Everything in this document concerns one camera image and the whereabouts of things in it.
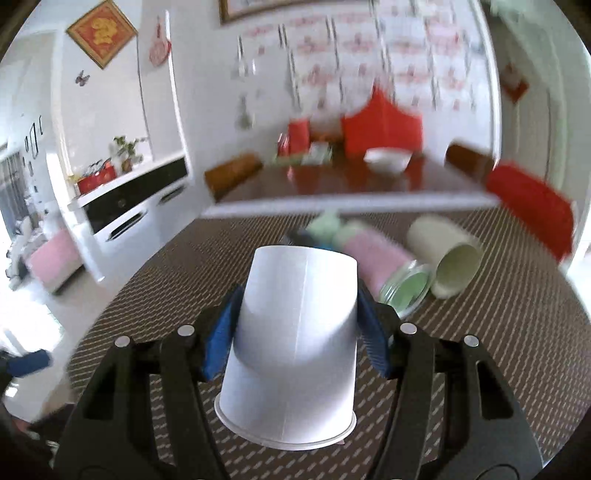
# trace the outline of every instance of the wooden table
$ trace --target wooden table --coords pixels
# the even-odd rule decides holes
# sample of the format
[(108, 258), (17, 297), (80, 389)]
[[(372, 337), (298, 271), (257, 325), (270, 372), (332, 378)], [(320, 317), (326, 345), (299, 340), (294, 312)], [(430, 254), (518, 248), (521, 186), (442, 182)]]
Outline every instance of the wooden table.
[(364, 163), (267, 167), (220, 203), (359, 193), (478, 193), (483, 187), (451, 166), (414, 157), (400, 175), (378, 174)]

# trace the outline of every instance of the butterfly decoration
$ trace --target butterfly decoration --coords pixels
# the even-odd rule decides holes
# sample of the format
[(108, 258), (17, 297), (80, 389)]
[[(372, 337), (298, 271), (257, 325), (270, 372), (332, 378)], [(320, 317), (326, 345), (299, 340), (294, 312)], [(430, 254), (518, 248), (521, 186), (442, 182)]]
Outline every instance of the butterfly decoration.
[(84, 85), (86, 85), (86, 82), (88, 82), (88, 79), (90, 78), (90, 75), (86, 75), (84, 76), (84, 70), (82, 70), (79, 74), (78, 77), (76, 77), (76, 83), (78, 85), (80, 85), (81, 87), (83, 87)]

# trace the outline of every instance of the table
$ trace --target table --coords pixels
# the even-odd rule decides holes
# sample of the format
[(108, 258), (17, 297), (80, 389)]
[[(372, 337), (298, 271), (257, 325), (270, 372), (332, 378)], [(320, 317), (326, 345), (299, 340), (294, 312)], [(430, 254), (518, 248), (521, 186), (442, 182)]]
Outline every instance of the table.
[(483, 188), (451, 166), (413, 157), (400, 175), (378, 174), (363, 162), (266, 167), (220, 203), (357, 193), (470, 193)]
[[(356, 215), (404, 241), (416, 212)], [(514, 389), (550, 459), (591, 403), (591, 327), (586, 313), (548, 251), (503, 208), (445, 213), (483, 243), (478, 276), (460, 296), (429, 296), (409, 321), (440, 338), (477, 335)], [(192, 322), (226, 289), (245, 283), (255, 248), (277, 243), (312, 215), (198, 219), (152, 257), (121, 290), (73, 355), (68, 374), (80, 394), (101, 357), (119, 335), (161, 338)], [(377, 376), (363, 348), (358, 355), (355, 413), (358, 423), (344, 445), (283, 452), (247, 442), (227, 430), (213, 411), (221, 376), (200, 391), (213, 436), (233, 479), (364, 478), (383, 434), (395, 384)], [(151, 381), (158, 451), (171, 459), (160, 380)], [(425, 459), (434, 458), (441, 432), (443, 383), (432, 396), (431, 435)]]

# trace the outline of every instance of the metal screw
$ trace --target metal screw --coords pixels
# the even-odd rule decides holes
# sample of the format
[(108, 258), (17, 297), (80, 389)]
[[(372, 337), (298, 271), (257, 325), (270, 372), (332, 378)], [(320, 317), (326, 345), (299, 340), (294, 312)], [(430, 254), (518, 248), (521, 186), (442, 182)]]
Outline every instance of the metal screw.
[(402, 333), (406, 333), (407, 335), (414, 335), (417, 333), (417, 327), (413, 323), (406, 322), (400, 326), (400, 331)]
[(128, 346), (130, 342), (131, 338), (129, 338), (127, 335), (122, 335), (118, 337), (117, 340), (115, 340), (115, 346), (123, 348), (124, 346)]
[(178, 327), (177, 333), (181, 337), (190, 337), (195, 333), (195, 327), (193, 325), (181, 325)]
[(478, 339), (478, 337), (475, 337), (474, 335), (466, 335), (464, 337), (464, 343), (467, 346), (475, 347), (480, 344), (480, 340)]

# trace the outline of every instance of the woven tablecloth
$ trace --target woven tablecloth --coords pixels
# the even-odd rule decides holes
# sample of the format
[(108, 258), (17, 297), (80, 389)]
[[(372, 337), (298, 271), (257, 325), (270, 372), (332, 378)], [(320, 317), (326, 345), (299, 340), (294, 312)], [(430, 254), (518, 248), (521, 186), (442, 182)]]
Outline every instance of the woven tablecloth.
[[(404, 243), (419, 213), (376, 213), (358, 218)], [(572, 434), (591, 403), (591, 326), (550, 253), (511, 214), (494, 208), (445, 216), (476, 235), (484, 259), (468, 289), (450, 300), (428, 296), (408, 318), (432, 336), (458, 340), (477, 335), (499, 365), (540, 444), (551, 458)], [(252, 256), (276, 244), (310, 215), (247, 219), (198, 219), (154, 255), (119, 292), (73, 355), (68, 373), (80, 394), (119, 335), (154, 340), (192, 323), (235, 282), (246, 283)], [(363, 479), (383, 435), (394, 394), (359, 347), (355, 393), (357, 425), (344, 445), (285, 452), (234, 435), (213, 411), (222, 377), (200, 384), (203, 404), (232, 478)], [(443, 411), (443, 375), (432, 396), (431, 433), (425, 460), (437, 455)], [(160, 380), (154, 376), (152, 412), (161, 459), (172, 462)]]

